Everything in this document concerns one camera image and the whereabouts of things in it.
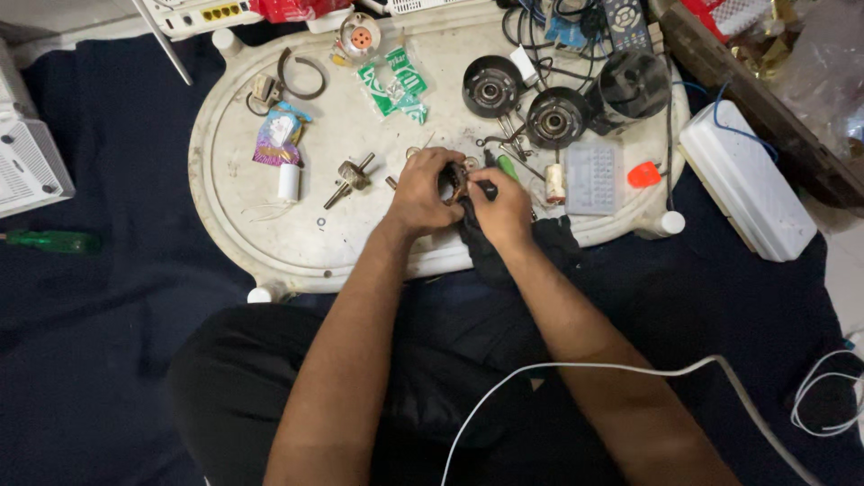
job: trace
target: white plastic table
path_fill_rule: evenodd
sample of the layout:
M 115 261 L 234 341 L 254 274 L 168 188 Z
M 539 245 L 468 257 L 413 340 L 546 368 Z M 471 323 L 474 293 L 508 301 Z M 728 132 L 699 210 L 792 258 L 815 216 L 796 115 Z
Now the white plastic table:
M 257 48 L 241 45 L 236 54 L 224 49 L 225 74 L 201 107 L 189 144 L 189 184 L 195 207 L 219 248 L 248 271 L 259 286 L 277 295 L 288 291 L 338 291 L 353 269 L 369 232 L 390 206 L 393 191 L 384 179 L 398 178 L 409 147 L 422 146 L 434 132 L 430 146 L 446 146 L 482 161 L 482 149 L 475 145 L 475 139 L 502 136 L 495 120 L 476 117 L 461 100 L 462 75 L 471 61 L 486 54 L 507 56 L 514 49 L 501 34 L 502 15 L 503 10 L 494 2 L 480 1 L 379 22 L 385 38 L 404 28 L 412 59 L 429 84 L 429 90 L 421 95 L 422 102 L 429 107 L 424 125 L 401 112 L 379 121 L 370 101 L 361 94 L 365 88 L 354 70 L 336 67 L 327 59 L 334 33 L 287 35 Z M 308 58 L 326 70 L 327 90 L 318 99 L 290 101 L 314 117 L 299 145 L 305 163 L 300 202 L 280 218 L 253 221 L 272 211 L 253 207 L 276 200 L 279 169 L 251 160 L 257 131 L 264 119 L 246 109 L 245 97 L 256 74 L 276 74 L 276 61 L 286 47 L 291 47 L 292 55 Z M 577 73 L 588 71 L 588 62 L 575 57 L 558 55 L 555 64 Z M 294 62 L 287 65 L 289 82 L 297 91 L 316 85 L 319 77 L 314 70 L 295 67 Z M 595 63 L 595 74 L 600 65 Z M 553 74 L 549 83 L 576 88 L 581 81 Z M 523 97 L 523 112 L 533 96 L 532 92 Z M 672 116 L 675 144 L 688 119 L 683 86 L 675 86 Z M 665 122 L 664 110 L 620 136 L 606 137 L 623 146 L 625 171 L 647 160 L 664 161 Z M 597 139 L 596 134 L 586 131 L 580 141 Z M 490 148 L 496 152 L 497 145 L 491 144 Z M 359 163 L 370 152 L 376 154 L 367 168 L 371 171 L 372 185 L 352 192 L 325 210 L 324 202 L 336 190 L 339 165 L 349 159 Z M 529 157 L 529 163 L 542 173 L 545 165 L 555 161 L 555 153 L 549 150 L 536 153 Z M 681 174 L 684 160 L 677 150 L 673 154 L 674 182 Z M 519 164 L 516 171 L 523 184 L 542 198 L 543 183 Z M 615 215 L 570 216 L 574 236 L 581 246 L 597 245 L 633 229 L 648 227 L 665 213 L 665 183 L 646 189 L 628 185 L 625 192 L 625 204 Z M 563 207 L 546 209 L 535 204 L 534 210 L 540 218 L 563 214 Z M 467 248 L 450 228 L 417 241 L 411 249 L 408 277 L 454 272 L 471 266 Z

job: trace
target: remote control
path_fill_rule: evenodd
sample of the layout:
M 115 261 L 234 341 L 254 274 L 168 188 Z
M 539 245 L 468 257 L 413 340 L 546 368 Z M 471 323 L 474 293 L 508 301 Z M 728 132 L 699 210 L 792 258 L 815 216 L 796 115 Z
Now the remote control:
M 567 148 L 567 214 L 618 212 L 623 192 L 622 158 L 615 144 L 578 142 Z
M 613 50 L 643 50 L 654 54 L 639 0 L 603 0 L 603 9 Z

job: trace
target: person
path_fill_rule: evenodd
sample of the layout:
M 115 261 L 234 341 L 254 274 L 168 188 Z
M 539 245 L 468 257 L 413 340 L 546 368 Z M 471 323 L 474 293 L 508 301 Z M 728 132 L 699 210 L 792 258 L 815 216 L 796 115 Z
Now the person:
M 288 305 L 254 304 L 210 318 L 181 348 L 168 375 L 176 421 L 212 486 L 436 484 L 458 426 L 477 399 L 517 365 L 548 357 L 650 366 L 539 250 L 531 236 L 528 194 L 498 169 L 474 171 L 468 191 L 480 227 L 504 260 L 522 301 L 484 325 L 508 329 L 491 339 L 496 341 L 492 348 L 505 348 L 498 355 L 522 357 L 473 356 L 462 339 L 475 331 L 471 326 L 444 339 L 429 328 L 414 329 L 408 337 L 399 334 L 395 322 L 411 246 L 462 218 L 460 205 L 442 203 L 437 178 L 447 162 L 464 158 L 456 151 L 430 148 L 408 160 L 389 211 L 370 234 L 323 322 Z M 486 199 L 478 181 L 498 187 L 494 201 Z M 495 300 L 495 307 L 485 307 L 487 315 L 505 306 L 502 297 Z M 519 317 L 517 306 L 530 315 Z M 471 313 L 467 306 L 463 309 Z M 508 318 L 508 323 L 518 323 L 500 324 Z M 528 328 L 538 332 L 545 349 L 525 357 L 525 349 L 543 346 L 530 344 Z M 522 334 L 513 337 L 512 332 Z M 471 340 L 488 334 L 474 332 Z M 439 350 L 448 348 L 448 358 L 430 358 L 431 345 L 418 351 L 427 338 L 437 340 Z M 406 357 L 403 348 L 412 346 Z M 470 366 L 476 362 L 459 364 L 464 372 L 451 367 L 471 360 L 495 373 L 475 373 Z M 422 377 L 411 375 L 414 368 L 424 368 Z M 554 412 L 546 408 L 526 417 L 514 412 L 508 400 L 499 400 L 497 409 L 494 404 L 480 409 L 474 419 L 479 423 L 468 429 L 473 438 L 467 433 L 466 444 L 461 441 L 456 450 L 448 484 L 739 484 L 663 378 L 600 368 L 558 368 L 556 373 L 546 381 L 562 383 L 570 399 L 557 396 Z M 474 376 L 480 385 L 463 387 L 472 391 L 460 400 L 454 390 Z M 454 389 L 448 388 L 451 382 Z M 424 387 L 437 391 L 427 393 Z M 507 394 L 506 388 L 501 393 Z M 529 403 L 526 394 L 549 395 L 547 388 L 554 386 L 543 383 L 534 391 L 523 383 L 510 393 L 516 403 Z M 438 415 L 423 416 L 429 409 Z M 487 413 L 492 417 L 484 422 Z M 578 415 L 593 433 L 571 427 Z M 554 424 L 536 425 L 544 420 Z M 508 429 L 513 424 L 518 429 L 520 423 L 534 425 L 527 431 Z M 506 432 L 484 438 L 492 429 Z M 575 440 L 576 445 L 544 448 L 543 441 L 526 439 L 533 432 L 558 434 L 550 442 Z M 425 439 L 434 447 L 418 449 Z M 591 452 L 592 447 L 600 451 Z M 611 459 L 612 468 L 604 458 Z M 581 469 L 570 469 L 570 463 Z M 592 475 L 592 468 L 605 472 Z

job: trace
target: hand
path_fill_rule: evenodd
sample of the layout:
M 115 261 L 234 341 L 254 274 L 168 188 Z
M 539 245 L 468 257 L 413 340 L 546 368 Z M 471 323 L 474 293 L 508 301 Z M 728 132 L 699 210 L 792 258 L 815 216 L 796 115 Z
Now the hand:
M 432 147 L 411 156 L 399 176 L 396 195 L 382 222 L 393 223 L 406 236 L 419 238 L 462 219 L 459 204 L 446 206 L 438 194 L 438 174 L 448 162 L 462 162 L 465 154 Z
M 533 246 L 531 199 L 522 184 L 500 169 L 476 170 L 468 179 L 468 195 L 471 196 L 480 229 L 501 257 Z M 498 187 L 495 201 L 486 199 L 477 181 L 489 181 Z

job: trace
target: black pants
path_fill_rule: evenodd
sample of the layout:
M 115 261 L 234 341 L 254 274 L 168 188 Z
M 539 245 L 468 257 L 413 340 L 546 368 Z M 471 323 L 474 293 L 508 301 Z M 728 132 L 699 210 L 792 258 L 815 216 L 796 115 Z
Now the black pants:
M 176 424 L 212 486 L 261 483 L 285 401 L 323 315 L 280 304 L 223 310 L 175 356 L 168 378 Z M 642 315 L 652 340 L 659 339 L 659 324 L 647 311 Z M 668 318 L 663 315 L 664 325 Z M 488 289 L 472 272 L 408 284 L 394 333 L 372 483 L 438 484 L 473 406 L 513 369 L 547 361 L 546 349 L 518 292 Z M 676 361 L 701 356 L 692 339 L 686 353 L 664 344 Z M 511 380 L 472 419 L 449 484 L 624 483 L 557 373 L 539 377 L 546 380 L 536 392 L 529 376 Z

